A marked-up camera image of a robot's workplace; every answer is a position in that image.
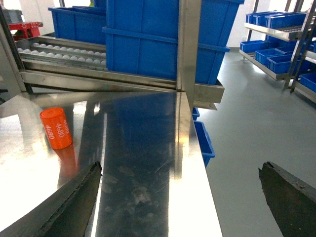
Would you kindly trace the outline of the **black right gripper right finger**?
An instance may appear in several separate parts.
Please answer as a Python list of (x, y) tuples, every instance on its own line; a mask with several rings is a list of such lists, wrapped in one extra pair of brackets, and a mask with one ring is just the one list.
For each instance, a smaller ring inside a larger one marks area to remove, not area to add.
[(316, 189), (273, 162), (258, 169), (267, 205), (284, 237), (316, 235)]

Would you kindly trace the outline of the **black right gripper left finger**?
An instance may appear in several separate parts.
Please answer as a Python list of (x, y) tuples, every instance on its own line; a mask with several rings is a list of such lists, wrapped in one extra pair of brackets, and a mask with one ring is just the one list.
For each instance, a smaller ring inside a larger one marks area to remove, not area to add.
[(96, 202), (101, 171), (100, 162), (92, 163), (0, 235), (83, 237)]

